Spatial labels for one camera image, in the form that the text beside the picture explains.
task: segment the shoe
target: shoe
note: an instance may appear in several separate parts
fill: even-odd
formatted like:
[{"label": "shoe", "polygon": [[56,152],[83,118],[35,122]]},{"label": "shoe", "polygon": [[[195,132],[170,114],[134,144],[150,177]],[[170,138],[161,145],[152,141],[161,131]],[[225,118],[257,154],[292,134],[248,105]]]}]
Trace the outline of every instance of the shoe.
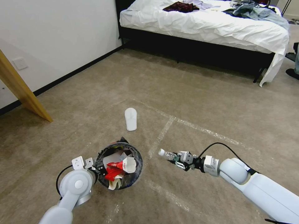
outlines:
[{"label": "shoe", "polygon": [[299,80],[299,74],[295,73],[294,69],[289,68],[289,69],[286,70],[286,73],[287,73],[289,76],[292,76],[293,78]]}]

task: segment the white bed sheet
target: white bed sheet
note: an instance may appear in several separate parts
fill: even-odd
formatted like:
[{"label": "white bed sheet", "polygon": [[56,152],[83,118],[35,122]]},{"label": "white bed sheet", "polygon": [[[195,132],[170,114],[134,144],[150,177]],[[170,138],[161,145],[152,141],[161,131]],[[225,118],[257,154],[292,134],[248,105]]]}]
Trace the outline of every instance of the white bed sheet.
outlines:
[{"label": "white bed sheet", "polygon": [[289,43],[289,33],[269,21],[236,18],[221,11],[230,8],[229,1],[203,0],[221,6],[190,13],[166,12],[162,9],[177,0],[136,0],[120,14],[120,24],[170,36],[238,47],[264,53],[274,52],[273,61],[260,86],[271,82],[278,73]]}]

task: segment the black trash can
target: black trash can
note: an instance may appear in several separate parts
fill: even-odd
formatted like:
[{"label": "black trash can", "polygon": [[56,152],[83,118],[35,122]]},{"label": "black trash can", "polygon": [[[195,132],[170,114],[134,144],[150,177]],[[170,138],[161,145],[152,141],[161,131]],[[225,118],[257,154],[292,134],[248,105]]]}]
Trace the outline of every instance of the black trash can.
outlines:
[{"label": "black trash can", "polygon": [[135,160],[136,160],[136,171],[134,173],[126,173],[124,177],[122,178],[122,185],[120,188],[116,188],[115,190],[125,189],[133,184],[136,183],[136,181],[141,176],[143,162],[142,157],[139,151],[132,145],[130,145],[124,137],[121,138],[121,140],[110,144],[105,149],[103,149],[101,152],[99,152],[98,157],[95,159],[95,165],[96,172],[98,173],[98,181],[104,185],[105,187],[109,187],[109,180],[105,179],[105,175],[107,174],[107,171],[105,169],[104,165],[104,158],[107,156],[110,156],[114,153],[125,153],[126,155],[131,154]]}]

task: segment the black baseboard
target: black baseboard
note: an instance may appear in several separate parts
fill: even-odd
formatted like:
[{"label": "black baseboard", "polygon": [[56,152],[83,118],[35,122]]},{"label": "black baseboard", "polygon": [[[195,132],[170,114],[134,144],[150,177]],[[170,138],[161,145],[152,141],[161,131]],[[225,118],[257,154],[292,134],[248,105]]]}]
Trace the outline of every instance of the black baseboard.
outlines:
[{"label": "black baseboard", "polygon": [[[66,79],[68,79],[68,78],[70,78],[70,77],[78,74],[79,72],[82,72],[83,70],[85,70],[85,69],[89,68],[90,66],[98,63],[99,61],[107,58],[108,56],[110,56],[111,54],[119,51],[122,48],[123,48],[123,46],[120,46],[120,47],[118,47],[118,48],[116,48],[116,49],[108,52],[107,54],[104,54],[103,56],[101,56],[101,57],[99,57],[99,58],[97,58],[97,59],[95,59],[95,60],[87,63],[86,65],[83,65],[82,67],[80,67],[80,68],[78,68],[78,69],[70,72],[69,74],[66,74],[65,76],[63,76],[63,77],[61,77],[61,78],[59,78],[59,79],[57,79],[57,80],[49,83],[48,85],[45,85],[44,87],[42,87],[42,88],[34,91],[33,92],[34,95],[38,96],[38,95],[42,94],[43,92],[46,92],[47,90],[51,89],[52,87],[56,86],[57,84],[59,84],[59,83],[63,82],[64,80],[66,80]],[[13,110],[13,109],[15,109],[16,107],[18,107],[20,105],[21,105],[21,102],[19,100],[17,100],[17,101],[12,102],[11,104],[9,104],[9,105],[1,108],[0,109],[0,116],[3,115],[3,114],[5,114],[5,113],[7,113],[7,112],[9,112],[9,111],[11,111],[11,110]]]}]

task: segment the white cap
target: white cap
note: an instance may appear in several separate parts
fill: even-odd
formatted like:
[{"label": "white cap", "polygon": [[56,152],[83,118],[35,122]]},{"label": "white cap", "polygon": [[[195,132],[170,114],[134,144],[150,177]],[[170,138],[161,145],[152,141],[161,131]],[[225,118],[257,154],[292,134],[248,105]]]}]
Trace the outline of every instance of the white cap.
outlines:
[{"label": "white cap", "polygon": [[159,156],[164,156],[165,150],[164,149],[160,149],[158,154]]}]

